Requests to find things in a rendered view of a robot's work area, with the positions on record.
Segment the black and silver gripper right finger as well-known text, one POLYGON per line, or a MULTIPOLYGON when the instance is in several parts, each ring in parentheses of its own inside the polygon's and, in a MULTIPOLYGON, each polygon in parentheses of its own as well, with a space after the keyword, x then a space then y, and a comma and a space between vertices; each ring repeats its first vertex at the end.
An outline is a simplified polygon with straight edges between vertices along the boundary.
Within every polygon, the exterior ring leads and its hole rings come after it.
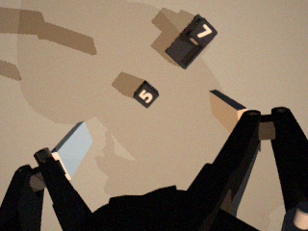
POLYGON ((212 115, 231 134, 154 231, 209 231, 219 208, 236 217, 265 140, 271 142, 286 210, 281 231, 308 231, 308 140, 291 110, 276 107, 261 115, 218 90, 209 94, 212 115))

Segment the black calendar tray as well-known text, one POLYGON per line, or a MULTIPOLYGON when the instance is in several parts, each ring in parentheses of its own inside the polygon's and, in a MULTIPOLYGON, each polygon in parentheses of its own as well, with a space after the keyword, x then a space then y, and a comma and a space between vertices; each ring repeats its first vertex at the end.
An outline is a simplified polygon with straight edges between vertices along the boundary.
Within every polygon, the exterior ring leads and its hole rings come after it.
POLYGON ((186 33, 200 18, 202 18, 202 16, 200 14, 197 14, 165 51, 174 61, 176 61, 184 69, 186 69, 193 62, 193 60, 202 52, 202 50, 210 43, 209 42, 205 47, 197 48, 186 37, 186 33))

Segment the black cube with white number 3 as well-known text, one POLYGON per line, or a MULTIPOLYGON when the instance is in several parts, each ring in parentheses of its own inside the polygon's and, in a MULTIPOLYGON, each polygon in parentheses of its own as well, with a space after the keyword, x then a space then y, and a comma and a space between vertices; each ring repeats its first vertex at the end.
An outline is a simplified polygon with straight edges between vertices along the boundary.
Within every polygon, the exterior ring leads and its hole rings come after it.
POLYGON ((147 109, 158 98, 158 96, 158 91, 147 81, 143 81, 134 92, 133 97, 147 109))

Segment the black cube with white digits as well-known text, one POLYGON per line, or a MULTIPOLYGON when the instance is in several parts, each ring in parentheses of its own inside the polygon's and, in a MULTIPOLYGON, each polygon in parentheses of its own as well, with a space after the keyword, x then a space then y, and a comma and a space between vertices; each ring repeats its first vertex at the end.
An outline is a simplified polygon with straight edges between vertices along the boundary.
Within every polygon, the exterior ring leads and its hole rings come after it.
POLYGON ((205 47, 218 31, 203 17, 197 20, 186 37, 197 47, 205 47))

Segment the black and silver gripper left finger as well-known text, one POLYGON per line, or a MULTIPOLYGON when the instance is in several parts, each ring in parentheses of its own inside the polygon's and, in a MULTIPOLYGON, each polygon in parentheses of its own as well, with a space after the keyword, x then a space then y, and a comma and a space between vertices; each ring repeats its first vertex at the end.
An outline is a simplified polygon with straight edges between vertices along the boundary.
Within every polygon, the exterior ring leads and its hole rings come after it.
POLYGON ((0 207, 0 231, 40 231, 46 187, 63 231, 107 231, 68 181, 91 144, 81 121, 52 151, 47 147, 34 154, 38 167, 19 167, 0 207))

